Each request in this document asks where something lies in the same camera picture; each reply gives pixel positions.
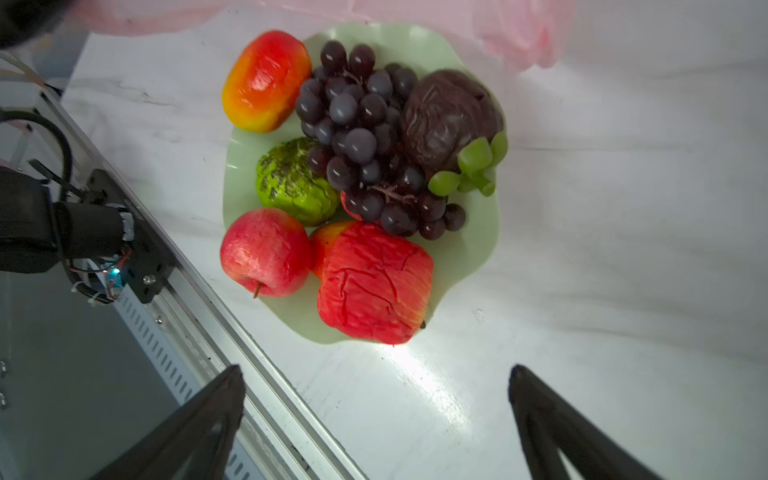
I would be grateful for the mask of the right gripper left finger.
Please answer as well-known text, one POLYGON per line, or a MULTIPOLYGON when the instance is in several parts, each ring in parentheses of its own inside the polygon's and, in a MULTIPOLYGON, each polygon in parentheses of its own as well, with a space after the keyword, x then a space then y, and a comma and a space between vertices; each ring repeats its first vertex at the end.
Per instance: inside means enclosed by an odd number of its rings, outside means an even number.
POLYGON ((222 479, 244 412, 241 368, 226 368, 95 479, 222 479))

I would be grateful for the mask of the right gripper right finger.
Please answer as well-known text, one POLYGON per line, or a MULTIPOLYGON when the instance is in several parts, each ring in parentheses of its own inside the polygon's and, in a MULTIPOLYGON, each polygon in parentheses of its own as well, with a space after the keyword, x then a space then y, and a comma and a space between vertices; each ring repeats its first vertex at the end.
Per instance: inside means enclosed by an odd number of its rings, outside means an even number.
POLYGON ((526 366, 512 368, 508 399, 532 478, 568 479, 563 458, 584 479, 658 477, 526 366))

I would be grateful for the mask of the small red apple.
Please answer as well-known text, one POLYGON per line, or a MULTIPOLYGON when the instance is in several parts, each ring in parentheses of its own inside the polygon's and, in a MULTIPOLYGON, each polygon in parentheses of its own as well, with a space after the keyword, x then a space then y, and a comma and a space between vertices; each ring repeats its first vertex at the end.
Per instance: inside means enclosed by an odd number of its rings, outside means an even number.
POLYGON ((223 271, 254 297, 287 297, 306 282, 313 262, 304 226, 277 208, 237 218, 220 248, 223 271))

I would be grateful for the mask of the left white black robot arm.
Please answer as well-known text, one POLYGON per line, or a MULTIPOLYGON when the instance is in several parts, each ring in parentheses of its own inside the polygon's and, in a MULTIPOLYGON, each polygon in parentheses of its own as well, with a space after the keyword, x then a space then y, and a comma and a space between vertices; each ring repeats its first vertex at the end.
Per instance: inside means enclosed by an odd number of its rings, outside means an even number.
POLYGON ((1 270, 44 273, 66 260, 125 253, 136 237, 134 216, 116 204, 84 201, 86 192, 71 183, 73 152, 58 126, 27 111, 3 110, 1 121, 44 128, 56 140, 62 156, 59 175, 38 161, 31 163, 45 176, 43 180, 1 169, 1 270), (83 201, 69 202, 70 193, 83 201))

